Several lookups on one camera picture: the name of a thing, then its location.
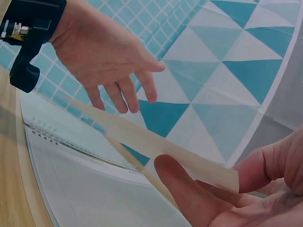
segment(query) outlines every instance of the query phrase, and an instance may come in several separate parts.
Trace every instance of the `teal tile pattern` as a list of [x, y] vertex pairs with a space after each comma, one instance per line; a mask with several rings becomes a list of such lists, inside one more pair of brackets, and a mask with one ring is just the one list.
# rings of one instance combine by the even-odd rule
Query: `teal tile pattern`
[[[133, 32], [158, 60], [162, 59], [187, 23], [205, 4], [205, 0], [87, 0], [87, 2]], [[0, 65], [10, 70], [19, 49], [18, 46], [0, 42]], [[41, 70], [35, 88], [38, 93], [87, 124], [102, 130], [98, 124], [79, 110], [70, 107], [62, 99], [63, 96], [73, 97], [90, 104], [83, 86], [58, 60], [50, 44], [41, 48], [32, 63]], [[138, 79], [134, 75], [131, 75], [131, 78], [138, 91], [141, 87]], [[119, 114], [103, 87], [100, 87], [100, 94], [106, 111]]]

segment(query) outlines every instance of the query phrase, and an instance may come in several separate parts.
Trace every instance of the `beige paper strip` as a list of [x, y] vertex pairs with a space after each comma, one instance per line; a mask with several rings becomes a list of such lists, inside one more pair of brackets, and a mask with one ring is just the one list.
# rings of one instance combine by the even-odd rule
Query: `beige paper strip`
[[192, 153], [127, 119], [85, 105], [74, 99], [65, 99], [99, 123], [107, 130], [109, 136], [120, 143], [149, 158], [156, 158], [161, 154], [170, 155], [185, 168], [192, 178], [232, 193], [239, 193], [237, 171]]

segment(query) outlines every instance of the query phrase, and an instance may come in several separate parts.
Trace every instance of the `finger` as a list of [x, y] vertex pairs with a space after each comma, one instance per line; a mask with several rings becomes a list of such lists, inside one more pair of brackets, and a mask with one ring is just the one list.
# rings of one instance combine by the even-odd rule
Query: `finger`
[[136, 89], [133, 81], [129, 77], [124, 77], [117, 81], [122, 91], [130, 112], [136, 113], [139, 111], [139, 101], [136, 94]]
[[258, 148], [233, 169], [239, 173], [240, 193], [256, 191], [272, 180], [284, 177], [292, 136]]
[[214, 187], [210, 184], [201, 182], [199, 180], [195, 180], [195, 182], [203, 187], [204, 189], [208, 190], [213, 196], [224, 200], [233, 206], [237, 208], [246, 207], [249, 206], [257, 201], [259, 201], [261, 198], [258, 198], [253, 195], [247, 195], [247, 194], [233, 194], [231, 192], [225, 191], [223, 189]]
[[192, 226], [209, 226], [215, 217], [226, 209], [227, 203], [199, 187], [170, 156], [157, 157], [154, 166], [161, 181]]
[[98, 87], [85, 87], [85, 90], [92, 105], [100, 110], [105, 110]]
[[150, 55], [145, 48], [138, 44], [136, 52], [133, 55], [133, 61], [137, 63], [140, 68], [150, 72], [162, 72], [165, 70], [165, 65], [158, 62], [152, 55]]
[[153, 80], [152, 73], [145, 70], [140, 70], [135, 73], [136, 77], [140, 81], [146, 98], [150, 103], [157, 101], [157, 89]]
[[120, 90], [119, 85], [116, 82], [114, 82], [114, 83], [109, 84], [109, 85], [104, 85], [104, 89], [106, 90], [109, 97], [113, 101], [116, 109], [120, 113], [123, 113], [123, 114], [127, 113], [128, 108], [127, 108], [126, 103], [124, 102], [124, 99], [122, 98], [121, 90]]

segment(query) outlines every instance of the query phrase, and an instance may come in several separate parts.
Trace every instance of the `triangle pattern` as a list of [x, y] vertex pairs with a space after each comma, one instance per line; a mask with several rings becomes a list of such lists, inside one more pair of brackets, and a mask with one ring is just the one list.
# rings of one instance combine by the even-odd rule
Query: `triangle pattern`
[[137, 113], [131, 113], [131, 112], [127, 112], [125, 114], [121, 114], [120, 117], [123, 117], [139, 126], [141, 126], [142, 128], [146, 129], [146, 125], [144, 122], [144, 119], [142, 117], [141, 112], [137, 112]]
[[212, 1], [218, 8], [232, 18], [240, 27], [244, 28], [256, 4], [232, 2], [232, 1]]
[[165, 61], [191, 102], [211, 77], [219, 62]]
[[252, 13], [249, 21], [247, 22], [245, 29], [255, 27], [275, 27], [275, 26], [293, 26], [289, 21], [285, 20], [278, 14], [261, 7], [256, 6], [256, 9]]
[[192, 21], [188, 24], [189, 26], [208, 26], [208, 27], [225, 27], [225, 28], [236, 28], [241, 27], [220, 10], [212, 2], [208, 1], [200, 11], [195, 15]]
[[301, 0], [259, 0], [260, 5], [298, 2], [301, 2]]
[[[158, 93], [158, 102], [162, 103], [190, 103], [182, 88], [166, 68], [163, 72], [153, 74], [155, 86]], [[137, 92], [138, 99], [147, 101], [143, 88]]]
[[271, 10], [280, 15], [291, 24], [295, 25], [300, 11], [300, 3], [277, 3], [262, 5], [262, 7]]
[[195, 62], [219, 61], [189, 27], [182, 32], [163, 59]]
[[224, 58], [242, 32], [241, 29], [221, 27], [193, 26], [191, 29], [220, 60]]
[[167, 139], [193, 153], [216, 163], [225, 163], [206, 127], [190, 105]]
[[193, 105], [225, 161], [228, 161], [258, 111], [247, 105]]
[[246, 31], [284, 57], [293, 37], [294, 27], [257, 27]]
[[255, 97], [224, 64], [219, 65], [192, 104], [259, 106]]
[[139, 100], [140, 111], [148, 130], [167, 137], [189, 104], [154, 103]]
[[125, 144], [122, 144], [123, 147], [129, 151], [129, 153], [131, 153], [143, 166], [145, 166], [148, 161], [150, 160], [149, 157], [146, 157], [140, 153], [138, 153], [137, 151], [131, 149], [130, 147], [126, 146]]
[[276, 78], [282, 60], [224, 61], [223, 63], [262, 104]]
[[249, 32], [241, 33], [236, 43], [225, 56], [225, 61], [252, 61], [282, 59], [276, 52], [266, 46]]

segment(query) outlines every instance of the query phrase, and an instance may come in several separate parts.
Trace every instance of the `wooden surface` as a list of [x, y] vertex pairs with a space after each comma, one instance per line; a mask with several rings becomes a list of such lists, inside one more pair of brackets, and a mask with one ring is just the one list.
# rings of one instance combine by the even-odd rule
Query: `wooden surface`
[[0, 22], [2, 21], [11, 0], [0, 0]]
[[0, 227], [53, 227], [29, 158], [19, 92], [0, 66]]

